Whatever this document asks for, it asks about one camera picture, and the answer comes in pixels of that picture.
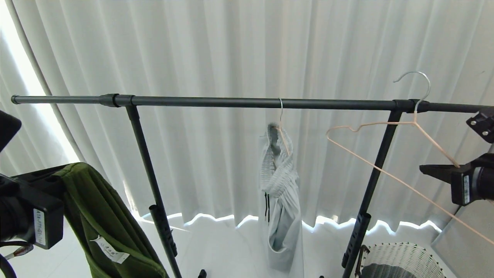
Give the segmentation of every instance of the white label sticker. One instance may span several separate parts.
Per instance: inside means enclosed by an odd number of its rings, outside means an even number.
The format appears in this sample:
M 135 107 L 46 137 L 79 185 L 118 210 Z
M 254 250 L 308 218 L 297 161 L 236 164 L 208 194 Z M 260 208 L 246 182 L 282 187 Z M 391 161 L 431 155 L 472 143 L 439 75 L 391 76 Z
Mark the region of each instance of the white label sticker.
M 463 202 L 465 204 L 470 202 L 470 179 L 468 176 L 463 177 Z
M 44 230 L 44 212 L 33 209 L 34 213 L 34 235 L 36 242 L 46 246 L 46 231 Z
M 93 239 L 91 241 L 94 241 L 98 244 L 99 248 L 101 248 L 101 251 L 110 259 L 112 262 L 116 262 L 118 264 L 123 263 L 128 257 L 128 253 L 124 252 L 118 252 L 113 248 L 111 244 L 109 244 L 105 238 L 98 236 L 97 239 Z

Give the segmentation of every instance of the laundry basket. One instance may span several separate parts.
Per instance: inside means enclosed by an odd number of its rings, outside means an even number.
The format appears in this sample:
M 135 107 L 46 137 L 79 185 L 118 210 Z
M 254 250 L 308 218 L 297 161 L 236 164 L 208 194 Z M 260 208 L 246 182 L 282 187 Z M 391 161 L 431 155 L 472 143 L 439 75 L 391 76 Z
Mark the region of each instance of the laundry basket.
M 432 255 L 409 242 L 363 245 L 355 277 L 445 278 L 443 269 Z

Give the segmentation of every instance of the hanger hook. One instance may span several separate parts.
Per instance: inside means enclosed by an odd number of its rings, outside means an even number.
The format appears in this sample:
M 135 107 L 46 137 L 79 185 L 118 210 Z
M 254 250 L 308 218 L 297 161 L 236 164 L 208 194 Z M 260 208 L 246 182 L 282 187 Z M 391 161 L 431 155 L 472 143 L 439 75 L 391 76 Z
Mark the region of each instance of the hanger hook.
M 421 72 L 421 71 L 409 71 L 409 72 L 406 72 L 404 73 L 403 75 L 401 75 L 398 79 L 396 79 L 395 81 L 393 81 L 393 83 L 396 83 L 398 81 L 400 81 L 405 75 L 409 74 L 409 73 L 419 73 L 421 74 L 423 77 L 425 77 L 427 79 L 427 83 L 428 83 L 428 87 L 427 87 L 427 93 L 419 100 L 417 101 L 417 104 L 415 105 L 415 112 L 417 112 L 417 108 L 418 108 L 418 105 L 426 98 L 429 96 L 430 92 L 431 92 L 431 81 L 429 80 L 429 78 L 427 77 L 427 75 L 425 75 L 425 73 Z
M 283 101 L 281 100 L 281 98 L 279 98 L 279 100 L 281 104 L 281 115 L 280 115 L 280 123 L 281 123 L 281 117 L 283 116 Z

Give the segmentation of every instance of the black metal pole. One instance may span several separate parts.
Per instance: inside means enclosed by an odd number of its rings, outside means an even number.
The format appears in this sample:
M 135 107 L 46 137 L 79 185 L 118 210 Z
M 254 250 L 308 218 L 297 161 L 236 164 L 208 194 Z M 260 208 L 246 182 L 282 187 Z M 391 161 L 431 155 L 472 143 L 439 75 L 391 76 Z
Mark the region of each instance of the black metal pole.
M 141 152 L 142 162 L 144 163 L 144 168 L 146 169 L 146 174 L 148 175 L 149 184 L 151 185 L 151 191 L 153 192 L 156 203 L 156 205 L 149 207 L 149 210 L 151 211 L 151 216 L 155 222 L 158 235 L 160 236 L 161 243 L 165 249 L 165 253 L 168 261 L 170 262 L 173 274 L 175 275 L 175 278 L 182 278 L 177 260 L 175 259 L 177 254 L 176 245 L 171 237 L 170 225 L 168 223 L 168 218 L 166 217 L 165 206 L 163 205 L 163 200 L 161 198 L 160 188 L 158 187 L 158 181 L 156 180 L 153 163 L 151 162 L 146 139 L 144 138 L 144 132 L 142 131 L 141 122 L 139 120 L 139 112 L 137 111 L 137 107 L 134 105 L 126 106 L 126 109 L 128 118 L 132 123 L 132 129 L 134 130 L 135 139 L 137 140 L 137 145 L 139 146 L 139 151 Z
M 114 105 L 108 105 L 108 97 Z M 243 107 L 243 108 L 280 108 L 278 98 L 231 98 L 231 97 L 170 97 L 170 96 L 133 96 L 107 94 L 101 96 L 12 96 L 15 104 L 21 103 L 72 103 L 103 104 L 107 106 L 132 105 L 182 106 L 182 107 Z M 344 99 L 282 99 L 286 109 L 334 109 L 334 110 L 413 110 L 415 102 L 403 100 L 344 100 Z M 484 105 L 449 104 L 422 102 L 419 111 L 442 111 L 458 113 L 476 113 Z
M 388 122 L 399 122 L 401 119 L 402 111 L 391 111 L 389 114 Z M 386 156 L 389 151 L 389 147 L 391 146 L 391 141 L 393 140 L 393 136 L 395 134 L 397 125 L 387 125 L 386 130 L 384 131 L 384 135 L 382 137 L 381 146 L 379 147 L 379 151 L 377 152 L 377 157 L 375 159 L 375 165 L 379 168 L 382 168 L 384 165 L 384 161 L 386 160 Z M 351 272 L 357 260 L 360 251 L 360 245 L 364 240 L 365 232 L 369 225 L 371 216 L 367 213 L 369 205 L 372 200 L 372 195 L 374 194 L 375 187 L 377 185 L 377 181 L 379 180 L 379 175 L 381 171 L 377 169 L 373 169 L 369 182 L 367 183 L 367 189 L 364 193 L 364 198 L 362 199 L 362 204 L 359 210 L 359 217 L 363 217 L 363 222 L 360 223 L 358 221 L 355 222 L 355 226 L 352 231 L 352 235 L 348 242 L 348 248 L 345 254 L 343 255 L 342 267 L 345 268 L 345 272 L 343 273 L 343 278 L 350 278 Z

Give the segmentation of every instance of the tiled floor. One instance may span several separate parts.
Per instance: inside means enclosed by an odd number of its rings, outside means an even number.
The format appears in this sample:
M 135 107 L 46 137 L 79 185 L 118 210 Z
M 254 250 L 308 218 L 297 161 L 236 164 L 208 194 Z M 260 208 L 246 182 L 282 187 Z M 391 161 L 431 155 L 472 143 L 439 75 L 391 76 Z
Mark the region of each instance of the tiled floor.
M 185 227 L 181 217 L 176 217 L 170 219 L 170 224 L 188 230 L 173 231 L 178 246 L 177 261 L 184 278 L 197 277 L 201 269 L 207 270 L 208 278 L 268 277 L 258 240 L 257 221 L 247 221 L 237 229 L 233 219 L 217 222 L 207 217 L 200 217 Z M 142 227 L 171 274 L 154 225 L 142 223 Z M 348 224 L 337 229 L 333 224 L 324 223 L 316 224 L 314 229 L 303 229 L 306 278 L 341 277 L 341 257 L 352 227 Z M 377 226 L 368 234 L 365 243 L 409 241 L 427 248 L 437 234 L 432 227 L 416 230 L 407 226 L 400 226 L 396 233 L 389 234 L 386 227 Z M 35 248 L 10 261 L 20 278 L 90 277 L 84 254 L 70 229 L 66 229 L 64 239 L 50 250 Z M 447 277 L 454 277 L 445 271 Z

